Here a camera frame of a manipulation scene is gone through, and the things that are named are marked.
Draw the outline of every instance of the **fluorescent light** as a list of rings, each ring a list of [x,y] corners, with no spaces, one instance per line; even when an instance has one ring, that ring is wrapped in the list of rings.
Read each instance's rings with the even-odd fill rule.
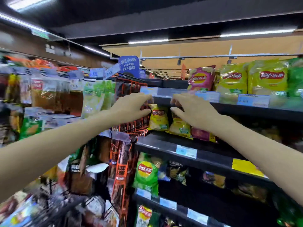
[[[250,33],[222,34],[220,37],[248,36],[248,35],[260,35],[260,34],[271,34],[271,33],[291,33],[295,30],[296,29],[282,29],[282,30],[259,31],[259,32],[250,32]]]
[[[96,50],[96,49],[93,49],[93,48],[90,48],[90,47],[87,47],[87,46],[84,46],[86,49],[88,49],[88,50],[91,50],[91,51],[93,51],[93,52],[95,52],[95,53],[99,53],[99,54],[102,54],[102,55],[104,55],[104,56],[107,56],[107,57],[110,57],[110,55],[108,55],[108,54],[106,54],[106,53],[103,53],[103,52],[100,52],[100,51],[98,51],[98,50]]]
[[[13,22],[13,23],[16,23],[16,24],[18,24],[18,25],[25,26],[25,27],[30,28],[30,29],[35,29],[35,30],[38,30],[38,31],[47,33],[47,31],[44,30],[44,29],[42,29],[42,28],[33,26],[33,25],[29,24],[29,23],[20,21],[20,20],[15,19],[15,18],[11,18],[11,17],[6,16],[6,15],[3,15],[3,14],[0,14],[0,18],[5,19],[5,20],[8,20],[8,21]]]
[[[44,1],[49,1],[49,0],[17,0],[9,3],[8,6],[14,10],[20,10]]]
[[[169,41],[168,39],[162,39],[162,40],[152,40],[152,41],[130,41],[129,44],[141,44],[141,43],[154,43],[154,42],[166,42]]]

